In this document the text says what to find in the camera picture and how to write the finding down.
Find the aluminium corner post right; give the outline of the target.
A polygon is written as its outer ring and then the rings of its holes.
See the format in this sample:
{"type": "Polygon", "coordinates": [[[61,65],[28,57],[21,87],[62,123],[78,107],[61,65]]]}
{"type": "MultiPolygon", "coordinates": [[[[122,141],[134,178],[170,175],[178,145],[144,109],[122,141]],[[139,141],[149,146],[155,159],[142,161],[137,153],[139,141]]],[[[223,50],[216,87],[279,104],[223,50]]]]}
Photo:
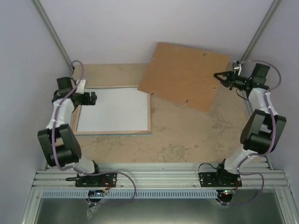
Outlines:
{"type": "Polygon", "coordinates": [[[251,54],[252,50],[258,43],[260,37],[266,30],[268,24],[270,23],[272,17],[274,16],[275,12],[278,10],[282,0],[273,0],[267,13],[265,14],[264,18],[262,19],[257,31],[255,32],[254,36],[252,37],[248,47],[246,48],[243,56],[241,57],[241,61],[245,61],[248,59],[249,55],[251,54]]]}

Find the aluminium rail platform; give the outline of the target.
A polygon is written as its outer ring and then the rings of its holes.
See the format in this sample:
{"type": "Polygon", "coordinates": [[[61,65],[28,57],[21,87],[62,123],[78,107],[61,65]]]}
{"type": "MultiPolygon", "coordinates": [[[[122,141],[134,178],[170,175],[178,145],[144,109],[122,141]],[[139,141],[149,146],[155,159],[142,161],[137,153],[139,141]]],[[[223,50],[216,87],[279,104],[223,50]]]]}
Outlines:
{"type": "MultiPolygon", "coordinates": [[[[213,172],[209,165],[198,163],[100,163],[102,172],[120,172],[117,189],[200,189],[198,172],[213,172]]],[[[247,164],[241,176],[242,189],[287,189],[290,187],[283,170],[273,170],[267,161],[247,164]]],[[[60,171],[47,167],[37,171],[32,183],[35,189],[73,189],[75,182],[66,180],[76,177],[72,170],[60,171]]]]}

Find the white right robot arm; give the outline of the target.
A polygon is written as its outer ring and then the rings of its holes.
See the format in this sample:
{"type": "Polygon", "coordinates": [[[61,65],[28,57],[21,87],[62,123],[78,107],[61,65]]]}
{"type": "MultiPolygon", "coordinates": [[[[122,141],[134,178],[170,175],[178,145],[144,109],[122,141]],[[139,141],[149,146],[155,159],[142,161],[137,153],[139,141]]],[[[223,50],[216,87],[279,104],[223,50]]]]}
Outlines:
{"type": "Polygon", "coordinates": [[[241,147],[217,166],[214,180],[219,186],[238,183],[241,169],[258,156],[271,153],[280,139],[286,125],[286,118],[280,116],[271,102],[271,88],[266,85],[266,76],[273,66],[260,60],[249,77],[243,77],[242,63],[234,61],[232,71],[215,73],[220,83],[232,90],[246,92],[253,110],[241,136],[241,147]]]}

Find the controller board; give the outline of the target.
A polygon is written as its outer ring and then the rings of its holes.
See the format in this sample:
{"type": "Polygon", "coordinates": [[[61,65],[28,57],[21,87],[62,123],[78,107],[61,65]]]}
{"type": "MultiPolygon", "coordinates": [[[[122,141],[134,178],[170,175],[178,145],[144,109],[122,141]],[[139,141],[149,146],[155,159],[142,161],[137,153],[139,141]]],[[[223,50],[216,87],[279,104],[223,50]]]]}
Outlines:
{"type": "Polygon", "coordinates": [[[90,190],[87,193],[88,197],[105,197],[109,193],[109,189],[90,190]]]}
{"type": "Polygon", "coordinates": [[[220,191],[221,194],[225,194],[225,195],[234,194],[235,192],[236,192],[236,188],[234,188],[234,189],[224,189],[224,190],[220,191]]]}

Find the aluminium corner post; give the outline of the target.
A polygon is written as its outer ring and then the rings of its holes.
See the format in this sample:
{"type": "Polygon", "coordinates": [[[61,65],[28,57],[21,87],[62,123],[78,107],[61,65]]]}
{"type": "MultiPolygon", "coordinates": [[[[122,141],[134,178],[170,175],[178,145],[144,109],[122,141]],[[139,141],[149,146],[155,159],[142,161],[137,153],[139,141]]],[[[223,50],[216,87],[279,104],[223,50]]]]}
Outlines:
{"type": "Polygon", "coordinates": [[[32,0],[31,1],[34,5],[34,7],[36,8],[38,14],[40,15],[43,23],[45,24],[51,38],[53,39],[55,45],[57,46],[61,56],[63,57],[64,61],[66,62],[69,70],[71,72],[74,71],[74,66],[72,65],[72,62],[71,62],[71,59],[69,57],[69,55],[67,54],[66,50],[65,50],[65,47],[63,46],[49,16],[47,15],[42,3],[40,0],[32,0]]]}
{"type": "Polygon", "coordinates": [[[252,37],[248,47],[246,48],[243,56],[241,57],[241,61],[245,61],[248,59],[249,55],[251,54],[252,50],[258,43],[260,37],[266,30],[268,24],[270,23],[272,17],[274,16],[275,12],[278,10],[282,0],[273,0],[267,13],[265,14],[264,18],[262,19],[257,31],[255,32],[254,36],[252,37]]]}

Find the left controller board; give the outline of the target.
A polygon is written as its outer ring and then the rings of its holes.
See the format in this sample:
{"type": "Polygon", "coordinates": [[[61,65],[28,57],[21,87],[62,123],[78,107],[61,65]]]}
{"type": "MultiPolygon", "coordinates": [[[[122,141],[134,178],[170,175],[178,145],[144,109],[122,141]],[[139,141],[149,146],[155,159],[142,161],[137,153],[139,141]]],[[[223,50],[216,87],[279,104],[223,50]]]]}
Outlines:
{"type": "Polygon", "coordinates": [[[90,190],[87,193],[88,197],[105,197],[109,193],[109,189],[90,190]]]}

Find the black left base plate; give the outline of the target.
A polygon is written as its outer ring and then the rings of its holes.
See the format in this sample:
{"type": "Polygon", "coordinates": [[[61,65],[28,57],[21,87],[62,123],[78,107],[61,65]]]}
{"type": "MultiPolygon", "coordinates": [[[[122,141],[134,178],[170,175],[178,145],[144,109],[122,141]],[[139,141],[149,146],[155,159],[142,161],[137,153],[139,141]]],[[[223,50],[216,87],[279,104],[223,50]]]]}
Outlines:
{"type": "Polygon", "coordinates": [[[65,179],[68,182],[75,182],[76,187],[103,187],[114,188],[116,186],[117,174],[110,173],[97,176],[80,176],[68,177],[65,179]]]}

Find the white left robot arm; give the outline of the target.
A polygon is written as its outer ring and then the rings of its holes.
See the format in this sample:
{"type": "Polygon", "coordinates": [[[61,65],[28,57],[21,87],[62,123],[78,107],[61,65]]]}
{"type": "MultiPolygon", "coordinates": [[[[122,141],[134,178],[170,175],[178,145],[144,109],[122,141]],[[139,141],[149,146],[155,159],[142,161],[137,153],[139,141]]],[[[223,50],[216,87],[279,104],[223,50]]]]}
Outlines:
{"type": "Polygon", "coordinates": [[[58,90],[54,92],[53,113],[49,124],[37,134],[43,154],[50,167],[61,170],[74,169],[76,187],[98,187],[102,182],[99,166],[83,157],[79,142],[70,127],[71,116],[78,106],[95,105],[95,92],[85,91],[85,79],[71,77],[57,79],[58,90]]]}

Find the brown frame backing board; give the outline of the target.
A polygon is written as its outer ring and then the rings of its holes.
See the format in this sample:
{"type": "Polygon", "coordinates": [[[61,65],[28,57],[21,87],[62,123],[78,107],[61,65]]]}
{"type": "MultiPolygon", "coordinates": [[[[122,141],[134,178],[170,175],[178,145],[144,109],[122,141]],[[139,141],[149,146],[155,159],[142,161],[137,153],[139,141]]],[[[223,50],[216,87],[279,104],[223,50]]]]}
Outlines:
{"type": "Polygon", "coordinates": [[[230,57],[207,50],[159,42],[138,90],[208,112],[230,57]]]}

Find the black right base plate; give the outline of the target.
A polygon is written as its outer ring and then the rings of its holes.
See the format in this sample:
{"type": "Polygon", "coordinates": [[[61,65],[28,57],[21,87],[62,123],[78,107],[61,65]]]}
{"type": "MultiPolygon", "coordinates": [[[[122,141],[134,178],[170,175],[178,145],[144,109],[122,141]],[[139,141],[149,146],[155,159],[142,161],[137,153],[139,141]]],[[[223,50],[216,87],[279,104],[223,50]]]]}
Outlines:
{"type": "Polygon", "coordinates": [[[214,167],[210,163],[202,163],[198,167],[198,176],[201,187],[241,187],[242,181],[239,174],[233,174],[228,172],[224,168],[224,162],[219,163],[217,167],[214,167]],[[200,168],[203,165],[211,166],[214,172],[200,172],[200,168]]]}

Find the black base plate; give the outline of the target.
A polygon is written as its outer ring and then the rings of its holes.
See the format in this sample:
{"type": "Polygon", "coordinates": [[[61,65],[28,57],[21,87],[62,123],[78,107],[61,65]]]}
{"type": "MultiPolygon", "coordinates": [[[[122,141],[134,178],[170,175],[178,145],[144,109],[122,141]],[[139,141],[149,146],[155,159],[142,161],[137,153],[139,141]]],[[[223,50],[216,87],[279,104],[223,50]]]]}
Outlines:
{"type": "Polygon", "coordinates": [[[201,187],[241,187],[242,181],[239,174],[233,174],[228,172],[224,168],[224,162],[219,163],[217,167],[214,167],[210,163],[202,163],[198,167],[198,176],[201,187]],[[211,166],[214,172],[200,172],[200,168],[203,165],[211,166]]]}
{"type": "Polygon", "coordinates": [[[68,177],[65,179],[68,182],[75,182],[76,187],[103,187],[114,188],[116,186],[117,174],[110,173],[97,176],[80,176],[68,177]]]}

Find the right controller board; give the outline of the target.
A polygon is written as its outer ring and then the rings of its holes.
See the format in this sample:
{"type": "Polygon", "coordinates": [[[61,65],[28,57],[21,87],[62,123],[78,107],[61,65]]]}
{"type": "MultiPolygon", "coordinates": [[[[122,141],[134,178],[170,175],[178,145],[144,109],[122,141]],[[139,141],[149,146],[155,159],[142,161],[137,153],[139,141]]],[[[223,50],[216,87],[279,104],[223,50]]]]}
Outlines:
{"type": "Polygon", "coordinates": [[[236,188],[234,188],[234,189],[224,189],[224,190],[220,191],[221,194],[225,194],[225,195],[234,194],[235,192],[236,192],[236,188]]]}

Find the aluminium corner post left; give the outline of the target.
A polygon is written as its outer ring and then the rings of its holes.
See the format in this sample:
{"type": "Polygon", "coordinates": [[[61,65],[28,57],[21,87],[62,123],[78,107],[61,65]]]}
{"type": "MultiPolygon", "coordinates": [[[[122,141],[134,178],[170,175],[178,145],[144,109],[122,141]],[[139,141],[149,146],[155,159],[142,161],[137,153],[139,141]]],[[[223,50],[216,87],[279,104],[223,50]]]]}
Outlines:
{"type": "Polygon", "coordinates": [[[71,62],[71,59],[69,57],[69,55],[67,54],[66,50],[65,50],[65,47],[63,46],[49,16],[47,15],[42,3],[40,0],[32,0],[31,1],[34,5],[34,7],[36,8],[38,14],[40,15],[43,23],[45,24],[51,38],[53,39],[55,45],[57,46],[61,56],[63,57],[64,61],[66,62],[69,70],[71,72],[74,71],[74,66],[72,65],[72,62],[71,62]]]}

